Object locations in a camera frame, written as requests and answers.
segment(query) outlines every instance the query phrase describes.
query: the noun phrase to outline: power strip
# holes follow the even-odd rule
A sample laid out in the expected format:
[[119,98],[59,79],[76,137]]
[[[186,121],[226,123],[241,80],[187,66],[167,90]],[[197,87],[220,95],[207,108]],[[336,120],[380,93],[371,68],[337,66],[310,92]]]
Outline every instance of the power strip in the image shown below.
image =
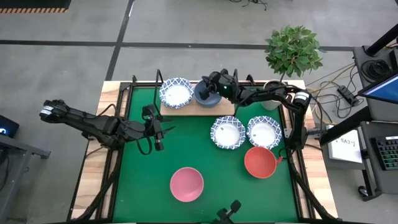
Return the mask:
[[350,104],[356,106],[359,103],[359,100],[354,97],[353,93],[347,89],[344,85],[340,85],[337,89],[337,92]]

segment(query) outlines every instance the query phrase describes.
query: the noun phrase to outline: concrete floor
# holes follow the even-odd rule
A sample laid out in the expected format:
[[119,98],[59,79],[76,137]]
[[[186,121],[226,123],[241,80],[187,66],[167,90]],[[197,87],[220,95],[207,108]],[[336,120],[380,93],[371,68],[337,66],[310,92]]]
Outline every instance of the concrete floor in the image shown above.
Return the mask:
[[[0,39],[114,42],[127,2],[73,0],[66,14],[0,14]],[[323,46],[359,46],[371,44],[398,21],[394,0],[270,0],[266,12],[262,5],[242,8],[243,4],[136,0],[124,41],[265,44],[272,29],[303,24],[318,34]],[[40,121],[38,114],[44,100],[57,98],[94,113],[112,52],[113,47],[0,45],[0,113],[21,124],[19,140],[52,151],[48,161],[32,160],[13,217],[35,224],[66,219],[87,141],[65,125]],[[306,74],[306,83],[353,61],[351,52],[327,52],[322,57],[324,67]],[[255,79],[279,77],[267,67],[262,50],[122,48],[113,80],[130,80],[132,75],[153,80],[157,68],[165,78],[197,80],[222,68],[237,68],[241,78],[248,73]],[[336,82],[347,85],[347,76],[342,74]],[[309,87],[319,88],[323,80]],[[353,81],[360,89],[358,76]],[[334,122],[341,121],[333,104],[324,107]],[[362,202],[356,193],[363,184],[358,170],[329,167],[328,174],[340,218],[396,223],[398,196]]]

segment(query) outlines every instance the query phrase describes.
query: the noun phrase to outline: blue patterned bowl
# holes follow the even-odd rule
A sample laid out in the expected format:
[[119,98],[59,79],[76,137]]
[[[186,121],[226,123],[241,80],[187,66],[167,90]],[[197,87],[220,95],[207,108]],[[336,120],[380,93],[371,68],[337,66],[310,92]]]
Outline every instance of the blue patterned bowl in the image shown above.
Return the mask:
[[267,149],[278,146],[282,139],[279,123],[268,116],[256,116],[250,119],[247,134],[253,146]]
[[173,109],[180,109],[192,101],[193,86],[185,78],[170,78],[166,80],[160,90],[161,102]]
[[210,128],[210,138],[222,149],[237,149],[246,138],[243,124],[234,116],[217,118]]

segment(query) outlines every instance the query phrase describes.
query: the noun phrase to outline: green leaves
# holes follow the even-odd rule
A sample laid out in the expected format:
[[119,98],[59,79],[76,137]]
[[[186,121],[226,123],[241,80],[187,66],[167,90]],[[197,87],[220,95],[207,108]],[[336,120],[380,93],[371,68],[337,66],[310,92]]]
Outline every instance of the green leaves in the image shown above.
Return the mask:
[[302,35],[309,35],[309,34],[311,34],[311,31],[305,29],[305,30],[301,31],[301,34],[302,34]]
[[286,26],[280,31],[274,30],[266,48],[268,66],[274,73],[291,77],[293,73],[301,77],[306,70],[316,70],[323,66],[317,49],[319,42],[316,34],[304,26]]
[[293,73],[293,65],[289,65],[289,67],[287,67],[287,76],[291,77]]

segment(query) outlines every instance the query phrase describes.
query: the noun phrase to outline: dark blue cup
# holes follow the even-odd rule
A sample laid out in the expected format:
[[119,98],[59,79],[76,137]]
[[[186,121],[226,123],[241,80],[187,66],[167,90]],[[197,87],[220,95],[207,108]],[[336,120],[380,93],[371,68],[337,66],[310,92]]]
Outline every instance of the dark blue cup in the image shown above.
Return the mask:
[[217,105],[218,102],[221,100],[221,96],[217,93],[209,93],[210,96],[209,98],[203,100],[200,98],[199,92],[203,91],[206,89],[206,83],[205,81],[200,81],[196,86],[195,90],[193,91],[193,95],[196,99],[196,101],[202,105],[203,107],[206,108],[211,108]]

